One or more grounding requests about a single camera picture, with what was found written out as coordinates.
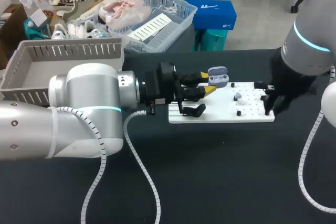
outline chair wheel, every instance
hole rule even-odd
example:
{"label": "chair wheel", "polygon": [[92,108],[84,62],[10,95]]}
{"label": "chair wheel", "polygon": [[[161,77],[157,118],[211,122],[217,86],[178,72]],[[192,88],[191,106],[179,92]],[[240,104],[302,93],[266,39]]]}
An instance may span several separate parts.
{"label": "chair wheel", "polygon": [[299,11],[299,8],[296,7],[295,5],[293,5],[293,6],[290,7],[290,12],[291,13],[297,13],[298,11]]}

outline white spiral cable wrap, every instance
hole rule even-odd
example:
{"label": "white spiral cable wrap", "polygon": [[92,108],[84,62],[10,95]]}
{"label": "white spiral cable wrap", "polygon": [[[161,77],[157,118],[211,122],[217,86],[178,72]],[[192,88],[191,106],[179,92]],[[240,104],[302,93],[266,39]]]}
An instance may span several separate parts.
{"label": "white spiral cable wrap", "polygon": [[[331,82],[334,77],[335,77],[335,67],[331,66],[329,82]],[[315,124],[314,124],[313,128],[311,129],[311,131],[309,133],[309,136],[308,136],[308,139],[306,141],[305,147],[303,148],[301,158],[300,158],[300,164],[299,164],[299,185],[300,185],[300,188],[301,188],[301,191],[302,191],[303,195],[309,201],[309,203],[311,203],[313,206],[320,209],[321,211],[329,212],[331,214],[336,214],[336,208],[329,208],[329,207],[322,206],[321,204],[319,204],[315,200],[313,200],[310,197],[310,195],[308,194],[308,192],[305,188],[305,185],[303,183],[303,166],[305,165],[305,160],[306,160],[306,157],[307,157],[308,149],[310,147],[311,142],[313,141],[315,133],[316,133],[323,117],[324,117],[324,113],[321,109],[321,111],[319,113],[319,116],[317,117],[317,119],[315,121]]]}
{"label": "white spiral cable wrap", "polygon": [[103,176],[103,173],[104,173],[105,167],[106,167],[107,156],[106,156],[104,141],[103,141],[98,129],[94,125],[94,123],[92,123],[91,120],[88,119],[81,111],[70,108],[70,107],[59,107],[59,108],[57,108],[57,110],[72,113],[75,116],[81,118],[90,127],[90,129],[94,133],[94,136],[96,137],[96,139],[99,142],[99,150],[100,150],[100,154],[101,154],[101,162],[100,162],[99,172],[96,175],[95,180],[93,181],[92,185],[90,186],[89,191],[86,194],[86,197],[84,199],[84,203],[83,203],[83,206],[82,206],[81,215],[80,215],[80,223],[85,224],[86,223],[86,211],[87,211],[87,208],[88,208],[88,205],[89,205],[90,198],[91,198],[91,196],[93,194],[93,191],[95,190],[96,186],[98,185],[101,177]]}
{"label": "white spiral cable wrap", "polygon": [[124,130],[124,135],[125,135],[125,138],[126,138],[126,141],[137,161],[137,163],[140,165],[140,168],[142,169],[144,175],[146,176],[149,184],[151,185],[152,187],[152,190],[153,190],[153,193],[154,193],[154,197],[155,197],[155,201],[156,201],[156,218],[155,218],[155,224],[159,224],[160,222],[160,217],[161,217],[161,204],[160,204],[160,198],[159,198],[159,194],[158,194],[158,191],[156,190],[156,187],[151,179],[151,176],[149,175],[149,173],[147,172],[146,168],[144,167],[143,163],[141,162],[141,159],[139,158],[138,154],[136,153],[134,147],[133,147],[133,144],[130,140],[130,137],[128,136],[128,133],[127,133],[127,125],[128,125],[128,122],[136,117],[137,115],[147,115],[146,111],[145,110],[141,110],[141,111],[137,111],[137,112],[134,112],[132,114],[130,114],[125,122],[124,122],[124,127],[123,127],[123,130]]}

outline blue shoebox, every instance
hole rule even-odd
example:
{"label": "blue shoebox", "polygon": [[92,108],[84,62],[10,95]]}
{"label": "blue shoebox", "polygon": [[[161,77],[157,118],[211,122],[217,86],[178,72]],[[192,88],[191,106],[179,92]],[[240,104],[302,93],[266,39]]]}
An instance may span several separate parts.
{"label": "blue shoebox", "polygon": [[228,0],[185,0],[198,8],[194,16],[195,29],[233,30],[237,14]]}

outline nike logo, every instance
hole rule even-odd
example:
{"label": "nike logo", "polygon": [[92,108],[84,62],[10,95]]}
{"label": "nike logo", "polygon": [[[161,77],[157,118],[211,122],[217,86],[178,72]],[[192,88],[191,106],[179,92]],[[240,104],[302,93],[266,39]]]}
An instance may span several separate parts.
{"label": "nike logo", "polygon": [[202,5],[201,9],[205,9],[205,8],[214,8],[217,7],[218,5],[213,5],[213,6],[208,6],[208,5]]}

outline black tabletop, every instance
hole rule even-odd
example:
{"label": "black tabletop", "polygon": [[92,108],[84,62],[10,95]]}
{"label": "black tabletop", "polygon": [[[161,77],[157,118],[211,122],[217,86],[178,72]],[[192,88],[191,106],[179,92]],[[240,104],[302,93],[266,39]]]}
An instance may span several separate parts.
{"label": "black tabletop", "polygon": [[[140,75],[171,61],[177,71],[225,66],[231,81],[268,81],[274,50],[129,55],[124,70]],[[159,192],[161,224],[336,223],[311,206],[297,175],[300,155],[320,109],[318,94],[295,101],[274,123],[169,124],[167,107],[129,123],[129,135]],[[305,166],[308,192],[336,207],[336,130],[323,120]],[[79,223],[99,159],[0,162],[0,223]],[[127,144],[108,157],[87,223],[154,223],[152,190]]]}

